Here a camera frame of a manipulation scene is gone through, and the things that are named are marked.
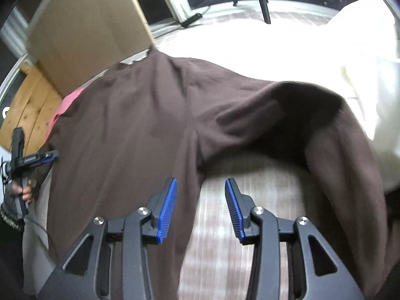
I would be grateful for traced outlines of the person left hand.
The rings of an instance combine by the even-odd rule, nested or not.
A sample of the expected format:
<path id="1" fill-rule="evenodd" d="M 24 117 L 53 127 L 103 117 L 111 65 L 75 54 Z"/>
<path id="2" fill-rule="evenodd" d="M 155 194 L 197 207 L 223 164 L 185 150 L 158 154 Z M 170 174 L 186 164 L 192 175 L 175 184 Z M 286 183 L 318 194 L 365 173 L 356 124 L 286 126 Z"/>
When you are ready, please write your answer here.
<path id="1" fill-rule="evenodd" d="M 14 181 L 10 181 L 6 187 L 1 209 L 10 218 L 21 220 L 26 215 L 27 207 L 33 201 L 33 188 L 36 186 L 35 179 L 28 179 L 27 185 L 22 187 Z"/>

